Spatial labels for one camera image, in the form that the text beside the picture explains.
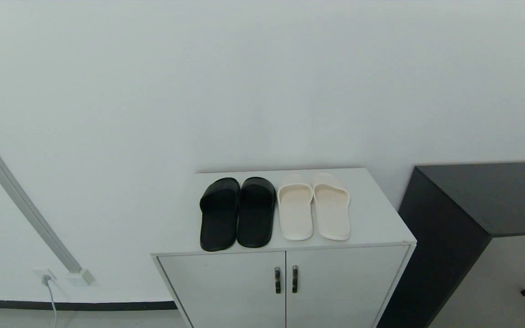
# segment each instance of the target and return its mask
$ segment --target cabinet door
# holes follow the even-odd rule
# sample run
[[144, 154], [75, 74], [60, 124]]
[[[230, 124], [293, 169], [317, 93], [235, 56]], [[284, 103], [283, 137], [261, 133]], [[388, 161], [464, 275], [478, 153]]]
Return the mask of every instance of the cabinet door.
[[525, 328], [525, 236], [494, 238], [431, 328]]
[[[159, 258], [194, 328], [284, 328], [285, 252]], [[275, 268], [280, 290], [275, 289]]]
[[[370, 328], [407, 246], [287, 252], [287, 328]], [[297, 291], [293, 290], [297, 266]]]

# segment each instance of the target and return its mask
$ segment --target black cabinet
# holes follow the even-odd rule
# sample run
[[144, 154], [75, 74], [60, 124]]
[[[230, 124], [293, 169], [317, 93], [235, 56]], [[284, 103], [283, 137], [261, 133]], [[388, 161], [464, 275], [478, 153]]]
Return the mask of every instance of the black cabinet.
[[379, 328], [525, 328], [525, 163], [417, 166], [418, 241]]

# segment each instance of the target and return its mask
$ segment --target black baseboard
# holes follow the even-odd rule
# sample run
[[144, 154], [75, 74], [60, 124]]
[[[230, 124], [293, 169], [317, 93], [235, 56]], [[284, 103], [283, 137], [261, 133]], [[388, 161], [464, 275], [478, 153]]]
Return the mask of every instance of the black baseboard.
[[[0, 301], [0, 309], [52, 310], [50, 302]], [[174, 301], [128, 303], [56, 303], [58, 311], [152, 311], [177, 310]]]

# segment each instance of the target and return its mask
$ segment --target slide sandal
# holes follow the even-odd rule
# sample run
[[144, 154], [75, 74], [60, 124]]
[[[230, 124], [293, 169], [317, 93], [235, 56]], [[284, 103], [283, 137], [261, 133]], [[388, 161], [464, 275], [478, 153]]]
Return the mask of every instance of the slide sandal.
[[313, 197], [319, 234], [334, 241], [350, 238], [350, 194], [331, 174], [313, 177]]
[[232, 177], [212, 183], [200, 199], [202, 229], [200, 246], [205, 251], [221, 251], [236, 240], [240, 185]]
[[313, 235], [311, 201], [313, 190], [299, 174], [286, 176], [277, 193], [279, 221], [285, 239], [304, 241]]
[[239, 198], [236, 241], [244, 247], [263, 247], [271, 240], [275, 217], [275, 186], [262, 177], [249, 177]]

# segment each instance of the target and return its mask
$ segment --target gray floor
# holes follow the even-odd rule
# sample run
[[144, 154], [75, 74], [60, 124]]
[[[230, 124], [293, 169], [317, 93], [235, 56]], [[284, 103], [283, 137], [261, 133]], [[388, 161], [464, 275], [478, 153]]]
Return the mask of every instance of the gray floor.
[[[0, 328], [52, 328], [54, 312], [0, 309]], [[58, 312], [57, 328], [185, 328], [177, 310]]]

